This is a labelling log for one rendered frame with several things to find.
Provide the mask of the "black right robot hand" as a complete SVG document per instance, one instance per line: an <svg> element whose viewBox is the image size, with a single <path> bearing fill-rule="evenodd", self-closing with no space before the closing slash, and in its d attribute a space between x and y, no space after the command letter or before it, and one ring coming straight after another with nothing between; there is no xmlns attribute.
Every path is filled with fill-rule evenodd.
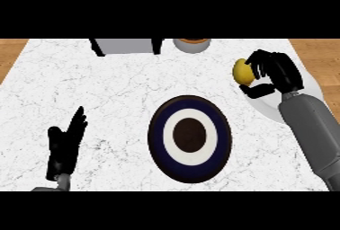
<svg viewBox="0 0 340 230"><path fill-rule="evenodd" d="M240 86L244 94L252 99L258 99L275 93L275 91L290 93L305 88L299 69L286 53L259 49L247 58L246 65L252 68L256 80L267 76L271 80L270 84L261 84L255 87L246 84Z"/></svg>

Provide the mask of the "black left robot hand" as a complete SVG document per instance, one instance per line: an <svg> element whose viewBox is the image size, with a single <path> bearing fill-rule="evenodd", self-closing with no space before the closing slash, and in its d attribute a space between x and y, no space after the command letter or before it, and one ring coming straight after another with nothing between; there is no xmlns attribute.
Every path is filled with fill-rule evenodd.
<svg viewBox="0 0 340 230"><path fill-rule="evenodd" d="M80 107L73 115L69 130L63 131L57 126L48 129L51 155L48 159L46 179L49 181L57 181L64 173L71 175L74 172L86 126L85 107Z"/></svg>

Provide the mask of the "yellow lemon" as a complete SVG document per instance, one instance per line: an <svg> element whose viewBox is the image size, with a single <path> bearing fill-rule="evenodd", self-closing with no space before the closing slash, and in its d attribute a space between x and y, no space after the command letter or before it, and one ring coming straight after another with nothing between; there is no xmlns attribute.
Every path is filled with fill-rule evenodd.
<svg viewBox="0 0 340 230"><path fill-rule="evenodd" d="M250 85L256 79L253 69L246 64L246 59L240 58L233 68L234 80L239 84Z"/></svg>

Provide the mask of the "white plate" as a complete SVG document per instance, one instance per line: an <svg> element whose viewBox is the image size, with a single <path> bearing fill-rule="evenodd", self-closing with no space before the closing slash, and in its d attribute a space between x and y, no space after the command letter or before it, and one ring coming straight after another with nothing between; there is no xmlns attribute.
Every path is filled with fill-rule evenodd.
<svg viewBox="0 0 340 230"><path fill-rule="evenodd" d="M312 77L311 73L305 68L299 68L302 77L304 77L304 86L305 89L299 92L308 95L312 95L324 102L324 96L320 84ZM280 103L281 103L281 93L275 92L258 99L252 99L249 96L246 96L246 100L250 102L250 104L255 106L256 110L274 121L278 123L284 123L281 113L280 113Z"/></svg>

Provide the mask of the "dark blue ringed plate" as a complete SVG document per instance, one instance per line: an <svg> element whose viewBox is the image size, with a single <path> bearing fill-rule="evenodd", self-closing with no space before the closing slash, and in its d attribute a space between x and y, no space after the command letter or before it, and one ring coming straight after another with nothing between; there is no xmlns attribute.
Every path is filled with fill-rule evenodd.
<svg viewBox="0 0 340 230"><path fill-rule="evenodd" d="M148 131L151 157L176 181L210 180L224 169L231 152L228 119L203 97L182 95L156 111Z"/></svg>

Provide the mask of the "grey appliance with black legs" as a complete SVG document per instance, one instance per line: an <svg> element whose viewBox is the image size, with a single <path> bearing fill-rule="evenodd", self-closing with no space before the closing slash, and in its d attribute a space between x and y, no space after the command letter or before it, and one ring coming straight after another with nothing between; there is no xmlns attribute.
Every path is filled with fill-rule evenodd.
<svg viewBox="0 0 340 230"><path fill-rule="evenodd" d="M92 50L100 57L110 54L162 54L163 39L91 39Z"/></svg>

